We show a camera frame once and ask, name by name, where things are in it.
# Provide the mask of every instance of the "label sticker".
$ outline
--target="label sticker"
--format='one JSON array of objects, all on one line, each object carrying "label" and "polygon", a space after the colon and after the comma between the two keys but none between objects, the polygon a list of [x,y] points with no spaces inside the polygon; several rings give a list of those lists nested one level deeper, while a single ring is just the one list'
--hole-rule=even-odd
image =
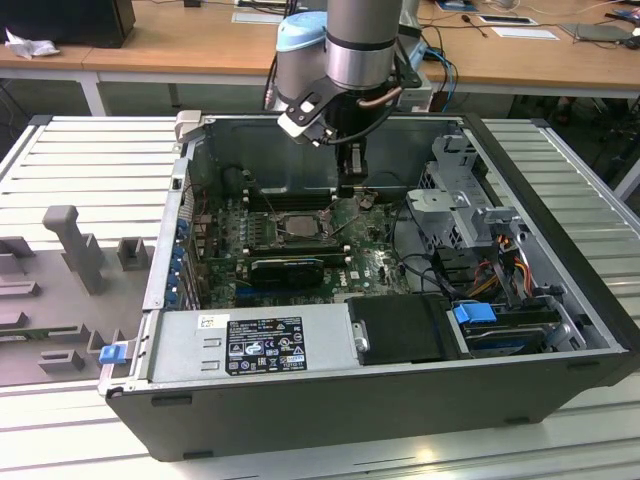
[{"label": "label sticker", "polygon": [[26,342],[27,337],[24,335],[7,335],[4,337],[0,337],[0,343],[2,342]]},{"label": "label sticker", "polygon": [[229,375],[307,369],[301,317],[234,320],[227,322],[226,326],[226,371]]},{"label": "label sticker", "polygon": [[198,316],[198,328],[227,328],[227,322],[231,318],[228,313],[220,315]]}]

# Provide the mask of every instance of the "aluminum slats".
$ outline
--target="aluminum slats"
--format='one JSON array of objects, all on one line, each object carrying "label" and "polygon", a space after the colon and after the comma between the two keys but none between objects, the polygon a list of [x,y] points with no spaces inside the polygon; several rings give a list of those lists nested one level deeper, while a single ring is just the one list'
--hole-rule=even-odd
[{"label": "aluminum slats", "polygon": [[172,118],[54,117],[35,137],[0,182],[2,236],[59,249],[42,218],[51,205],[75,205],[80,231],[102,247],[132,236],[155,245],[180,156]]},{"label": "aluminum slats", "polygon": [[1,396],[7,480],[153,476],[163,480],[637,479],[640,375],[585,391],[536,425],[179,463],[151,459],[95,385]]},{"label": "aluminum slats", "polygon": [[[625,310],[640,321],[638,233],[541,129],[505,120],[487,126]],[[487,180],[510,205],[497,178],[489,174]]]}]

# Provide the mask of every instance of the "motherboard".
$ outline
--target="motherboard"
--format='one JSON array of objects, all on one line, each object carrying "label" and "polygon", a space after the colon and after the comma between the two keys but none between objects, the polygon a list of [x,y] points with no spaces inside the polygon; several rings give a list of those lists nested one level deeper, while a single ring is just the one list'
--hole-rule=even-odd
[{"label": "motherboard", "polygon": [[373,193],[322,209],[225,201],[197,222],[203,307],[342,303],[410,293],[389,238],[396,210]]}]

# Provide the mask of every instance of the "power supply label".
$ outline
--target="power supply label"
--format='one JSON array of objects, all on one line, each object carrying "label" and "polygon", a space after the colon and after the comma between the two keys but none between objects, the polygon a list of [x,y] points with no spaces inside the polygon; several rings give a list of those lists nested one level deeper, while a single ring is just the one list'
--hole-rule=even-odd
[{"label": "power supply label", "polygon": [[233,320],[227,323],[229,375],[307,369],[301,317]]}]

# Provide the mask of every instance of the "green circuit board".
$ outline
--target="green circuit board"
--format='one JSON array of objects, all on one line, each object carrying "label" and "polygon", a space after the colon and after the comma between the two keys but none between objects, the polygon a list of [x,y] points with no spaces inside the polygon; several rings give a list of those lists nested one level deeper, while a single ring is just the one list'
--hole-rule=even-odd
[{"label": "green circuit board", "polygon": [[[342,303],[351,296],[410,293],[387,240],[395,214],[388,206],[358,195],[334,202],[318,215],[308,211],[276,213],[279,222],[273,221],[273,213],[251,212],[240,202],[228,202],[215,214],[216,226],[212,230],[216,247],[212,252],[203,252],[210,299],[207,308]],[[248,271],[252,262],[260,258],[259,249],[281,245],[287,232],[279,225],[285,225],[287,218],[303,215],[314,215],[331,232],[323,237],[323,244],[335,243],[341,249],[348,245],[348,253],[307,255],[304,253],[307,237],[300,235],[301,238],[288,237],[295,241],[291,245],[298,250],[283,250],[282,257],[323,259],[325,255],[346,261],[337,266],[325,262],[323,281],[313,288],[269,291],[254,288]],[[246,254],[247,244],[254,247],[251,255]]]}]

